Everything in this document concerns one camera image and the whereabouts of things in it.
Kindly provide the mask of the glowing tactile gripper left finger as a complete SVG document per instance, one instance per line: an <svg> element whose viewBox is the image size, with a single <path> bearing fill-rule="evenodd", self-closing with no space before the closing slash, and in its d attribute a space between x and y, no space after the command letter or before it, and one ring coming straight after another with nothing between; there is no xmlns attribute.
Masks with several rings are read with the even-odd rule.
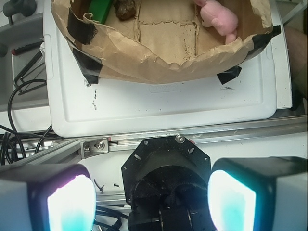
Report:
<svg viewBox="0 0 308 231"><path fill-rule="evenodd" d="M0 168L2 231L89 231L96 190L81 164Z"/></svg>

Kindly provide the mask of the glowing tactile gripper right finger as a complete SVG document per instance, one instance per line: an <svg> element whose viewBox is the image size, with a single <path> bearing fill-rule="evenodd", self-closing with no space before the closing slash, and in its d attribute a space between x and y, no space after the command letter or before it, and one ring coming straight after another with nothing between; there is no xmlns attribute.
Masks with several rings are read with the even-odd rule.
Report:
<svg viewBox="0 0 308 231"><path fill-rule="evenodd" d="M308 161L221 158L213 165L207 198L218 231L306 231Z"/></svg>

